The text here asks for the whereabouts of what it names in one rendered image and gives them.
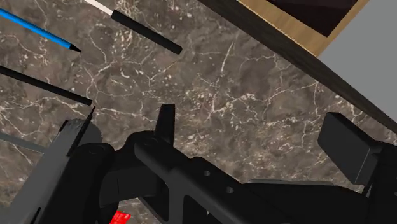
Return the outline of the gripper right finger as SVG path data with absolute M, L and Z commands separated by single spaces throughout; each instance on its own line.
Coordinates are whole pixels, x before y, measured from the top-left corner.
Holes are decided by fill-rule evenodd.
M 374 140 L 344 115 L 326 114 L 318 145 L 354 185 L 357 224 L 397 224 L 397 146 Z

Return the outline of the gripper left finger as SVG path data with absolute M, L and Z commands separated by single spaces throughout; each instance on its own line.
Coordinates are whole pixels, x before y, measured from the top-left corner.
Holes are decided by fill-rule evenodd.
M 122 150 L 74 146 L 62 175 L 62 224 L 110 224 L 119 202 L 133 198 L 162 224 L 274 224 L 256 187 L 175 149 L 174 123 L 174 105 L 164 104 L 155 130 L 130 135 Z

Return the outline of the small red flat item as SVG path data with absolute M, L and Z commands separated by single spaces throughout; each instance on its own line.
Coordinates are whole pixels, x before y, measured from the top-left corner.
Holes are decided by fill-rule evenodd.
M 130 217 L 128 213 L 116 211 L 109 224 L 126 224 Z

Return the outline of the marble top dark wood desk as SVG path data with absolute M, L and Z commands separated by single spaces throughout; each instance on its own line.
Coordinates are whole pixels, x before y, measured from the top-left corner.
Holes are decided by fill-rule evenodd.
M 317 145 L 328 110 L 371 136 L 397 134 L 292 66 L 197 0 L 99 0 L 152 26 L 181 55 L 114 23 L 83 0 L 0 0 L 0 6 L 76 43 L 66 50 L 0 19 L 0 64 L 91 98 L 93 128 L 120 148 L 176 105 L 176 147 L 240 181 L 348 181 Z

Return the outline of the light wooden cabinet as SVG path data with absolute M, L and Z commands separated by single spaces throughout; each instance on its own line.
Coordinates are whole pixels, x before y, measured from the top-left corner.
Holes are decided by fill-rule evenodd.
M 319 57 L 370 0 L 358 0 L 328 37 L 323 36 L 267 0 L 237 1 L 313 56 Z

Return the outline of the grey and black angular tool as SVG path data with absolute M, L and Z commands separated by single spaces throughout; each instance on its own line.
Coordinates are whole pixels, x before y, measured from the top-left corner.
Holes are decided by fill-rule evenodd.
M 92 119 L 66 121 L 53 142 L 14 197 L 9 208 L 0 215 L 0 224 L 38 224 L 57 183 L 79 145 Z

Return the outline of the black and white pen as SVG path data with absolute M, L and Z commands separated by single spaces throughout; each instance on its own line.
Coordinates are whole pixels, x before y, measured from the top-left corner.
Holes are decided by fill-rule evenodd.
M 111 16 L 111 19 L 119 24 L 131 29 L 132 31 L 144 36 L 145 38 L 151 40 L 152 42 L 166 48 L 167 50 L 171 51 L 175 54 L 180 54 L 182 51 L 182 47 L 178 44 L 174 43 L 173 41 L 167 39 L 166 37 L 162 36 L 161 34 L 151 30 L 150 28 L 146 27 L 145 25 L 135 21 L 134 19 L 124 15 L 123 13 L 119 12 L 118 10 L 110 10 L 109 8 L 105 7 L 103 4 L 96 0 L 84 0 L 86 3 L 96 7 L 97 9 L 101 10 L 102 12 Z

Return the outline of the thin black pen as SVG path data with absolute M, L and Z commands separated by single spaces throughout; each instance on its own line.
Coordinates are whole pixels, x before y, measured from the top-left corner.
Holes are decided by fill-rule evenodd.
M 30 77 L 28 75 L 22 74 L 20 72 L 14 71 L 12 69 L 8 69 L 7 67 L 0 66 L 0 74 L 3 74 L 5 76 L 8 76 L 10 78 L 16 79 L 18 81 L 22 81 L 24 83 L 30 84 L 32 86 L 41 88 L 43 90 L 49 91 L 51 93 L 60 95 L 62 97 L 66 97 L 70 100 L 74 100 L 76 102 L 80 102 L 82 104 L 85 104 L 87 106 L 90 106 L 92 104 L 92 100 L 86 97 L 83 97 L 81 95 L 75 94 L 74 92 L 70 92 L 68 90 L 64 90 L 62 88 L 56 87 L 54 85 L 51 85 L 49 83 L 43 82 L 41 80 L 35 79 L 33 77 Z

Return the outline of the blue pen with black tip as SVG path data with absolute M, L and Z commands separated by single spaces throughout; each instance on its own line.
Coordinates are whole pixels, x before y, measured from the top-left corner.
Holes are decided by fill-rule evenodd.
M 4 10 L 3 8 L 0 8 L 0 16 L 2 16 L 3 18 L 6 18 L 18 25 L 21 25 L 22 27 L 25 27 L 26 29 L 35 32 L 36 34 L 39 34 L 40 36 L 49 39 L 51 41 L 53 41 L 54 43 L 59 44 L 60 46 L 63 46 L 64 48 L 70 49 L 70 50 L 74 50 L 75 52 L 81 52 L 81 50 L 74 46 L 72 43 Z

